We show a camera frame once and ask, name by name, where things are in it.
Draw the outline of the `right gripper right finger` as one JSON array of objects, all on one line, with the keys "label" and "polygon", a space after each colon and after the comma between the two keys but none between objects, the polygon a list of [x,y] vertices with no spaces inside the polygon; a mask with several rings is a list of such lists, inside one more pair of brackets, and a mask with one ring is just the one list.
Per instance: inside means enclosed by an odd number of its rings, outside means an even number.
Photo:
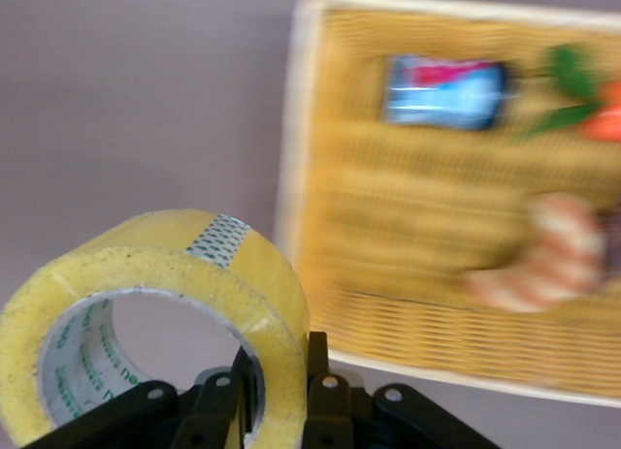
[{"label": "right gripper right finger", "polygon": [[368,393],[330,370],[323,332],[309,337],[307,448],[494,449],[497,444],[412,387]]}]

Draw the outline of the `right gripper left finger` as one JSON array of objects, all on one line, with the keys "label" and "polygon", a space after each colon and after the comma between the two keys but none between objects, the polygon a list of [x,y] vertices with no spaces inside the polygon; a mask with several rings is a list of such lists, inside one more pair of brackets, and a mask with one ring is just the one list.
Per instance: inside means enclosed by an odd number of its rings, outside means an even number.
[{"label": "right gripper left finger", "polygon": [[244,350],[185,392],[151,380],[29,443],[29,448],[242,448],[258,419],[258,372]]}]

